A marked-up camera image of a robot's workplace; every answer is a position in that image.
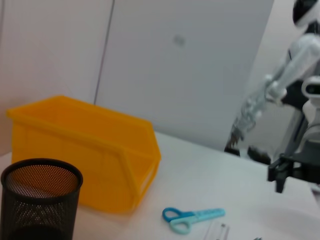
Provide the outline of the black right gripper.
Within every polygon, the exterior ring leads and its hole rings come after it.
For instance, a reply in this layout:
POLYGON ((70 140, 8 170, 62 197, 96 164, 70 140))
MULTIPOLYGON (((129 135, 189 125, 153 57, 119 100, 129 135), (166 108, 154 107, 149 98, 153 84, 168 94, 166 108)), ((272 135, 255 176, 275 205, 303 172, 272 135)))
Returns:
POLYGON ((273 182, 276 180, 276 192, 282 193, 287 179, 288 170, 289 176, 303 180, 309 183, 320 183, 320 158, 316 156, 302 156, 296 154, 291 157, 280 157, 268 166, 267 180, 273 182))

